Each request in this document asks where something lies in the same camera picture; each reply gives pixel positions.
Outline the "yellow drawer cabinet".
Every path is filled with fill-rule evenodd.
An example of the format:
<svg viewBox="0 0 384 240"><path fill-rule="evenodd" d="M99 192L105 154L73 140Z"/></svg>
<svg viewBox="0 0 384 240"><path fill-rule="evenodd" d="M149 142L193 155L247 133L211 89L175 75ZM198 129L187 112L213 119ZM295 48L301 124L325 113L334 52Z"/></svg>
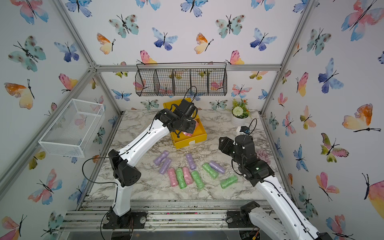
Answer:
<svg viewBox="0 0 384 240"><path fill-rule="evenodd" d="M185 120L187 120L187 117L191 118L191 121L188 122L189 129L187 130L187 133L192 133L193 131L195 131L192 137L185 136L183 132L186 131L181 131L180 129L177 129L176 131L171 131L168 127L166 127L166 129L169 130L171 134L171 140L173 146L176 149L185 148L187 146L201 143L207 140L207 132L198 115L198 108L195 106L194 103L192 103L192 106L194 107L192 112L185 116ZM199 122L199 127L197 129L195 129L195 120Z"/></svg>

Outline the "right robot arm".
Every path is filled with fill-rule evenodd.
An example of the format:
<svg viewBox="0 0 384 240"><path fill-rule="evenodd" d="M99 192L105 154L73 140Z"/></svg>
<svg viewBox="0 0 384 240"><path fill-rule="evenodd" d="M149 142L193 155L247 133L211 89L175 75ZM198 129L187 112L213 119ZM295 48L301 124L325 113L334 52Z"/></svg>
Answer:
<svg viewBox="0 0 384 240"><path fill-rule="evenodd" d="M261 229L273 240L329 240L301 213L280 185L274 171L255 151L253 137L238 135L234 140L219 138L219 150L238 164L240 174L270 204L278 220L272 218L258 203L251 201L241 207L242 220Z"/></svg>

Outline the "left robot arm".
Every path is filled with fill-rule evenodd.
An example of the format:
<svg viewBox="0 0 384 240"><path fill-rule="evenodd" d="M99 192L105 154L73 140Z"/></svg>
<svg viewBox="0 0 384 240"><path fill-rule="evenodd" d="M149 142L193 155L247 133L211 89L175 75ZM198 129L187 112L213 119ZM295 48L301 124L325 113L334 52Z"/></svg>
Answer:
<svg viewBox="0 0 384 240"><path fill-rule="evenodd" d="M144 154L159 140L169 133L192 134L195 131L195 118L198 108L186 99L173 104L170 109L156 113L151 124L128 145L120 150L108 153L117 184L116 198L112 210L118 217L131 210L131 194L133 185L140 179L141 172L136 168Z"/></svg>

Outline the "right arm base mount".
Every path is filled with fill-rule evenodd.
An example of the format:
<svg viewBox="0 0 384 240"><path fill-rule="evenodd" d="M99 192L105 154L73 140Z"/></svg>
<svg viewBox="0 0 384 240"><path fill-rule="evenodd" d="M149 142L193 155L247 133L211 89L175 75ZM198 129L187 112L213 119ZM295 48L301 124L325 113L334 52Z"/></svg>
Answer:
<svg viewBox="0 0 384 240"><path fill-rule="evenodd" d="M249 214L253 209L259 207L258 203L252 201L243 205L239 211L227 211L228 228L253 228L255 225L252 224Z"/></svg>

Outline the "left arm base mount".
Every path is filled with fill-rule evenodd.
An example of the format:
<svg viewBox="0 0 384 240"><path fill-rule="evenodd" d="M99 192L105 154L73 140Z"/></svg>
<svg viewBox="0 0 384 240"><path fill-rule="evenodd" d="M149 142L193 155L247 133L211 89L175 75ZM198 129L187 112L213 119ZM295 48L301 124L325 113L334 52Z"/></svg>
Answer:
<svg viewBox="0 0 384 240"><path fill-rule="evenodd" d="M120 229L144 229L148 214L146 212L133 212L129 210L122 217L119 217L110 207L102 225L103 229L120 230Z"/></svg>

